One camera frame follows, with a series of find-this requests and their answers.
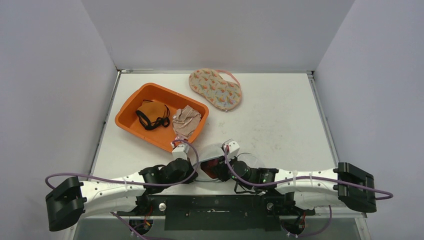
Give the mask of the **dark red bra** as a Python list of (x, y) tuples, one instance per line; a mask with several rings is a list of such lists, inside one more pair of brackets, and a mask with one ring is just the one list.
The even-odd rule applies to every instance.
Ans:
[(206, 173), (211, 179), (219, 178), (220, 160), (218, 158), (203, 161), (200, 164), (201, 170)]

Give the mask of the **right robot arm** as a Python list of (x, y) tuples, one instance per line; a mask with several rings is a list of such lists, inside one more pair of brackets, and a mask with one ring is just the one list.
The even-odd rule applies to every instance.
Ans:
[(374, 176), (353, 164), (318, 171), (253, 168), (244, 161), (227, 163), (230, 177), (242, 187), (272, 196), (284, 196), (282, 207), (290, 215), (318, 206), (346, 206), (361, 213), (377, 211)]

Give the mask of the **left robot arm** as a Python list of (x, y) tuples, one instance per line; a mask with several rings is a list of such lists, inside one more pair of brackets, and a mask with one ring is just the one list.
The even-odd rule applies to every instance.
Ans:
[(81, 218), (109, 212), (134, 212), (144, 215), (149, 210), (148, 195), (179, 184), (189, 184), (198, 176), (198, 164), (177, 158), (167, 165), (146, 167), (133, 174), (115, 179), (79, 173), (68, 177), (58, 186), (51, 186), (45, 197), (48, 228), (58, 232), (76, 224)]

